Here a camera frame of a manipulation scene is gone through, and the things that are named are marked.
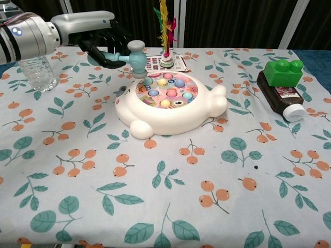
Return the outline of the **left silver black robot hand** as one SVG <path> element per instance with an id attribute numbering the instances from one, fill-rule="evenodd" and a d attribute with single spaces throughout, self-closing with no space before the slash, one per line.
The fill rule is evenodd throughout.
<path id="1" fill-rule="evenodd" d="M 100 66 L 117 69 L 126 63 L 119 59 L 110 60 L 98 50 L 95 42 L 101 38 L 108 50 L 120 55 L 128 55 L 127 44 L 132 40 L 131 33 L 122 27 L 109 11 L 88 11 L 60 14 L 50 22 L 55 25 L 62 46 L 77 45 Z"/>

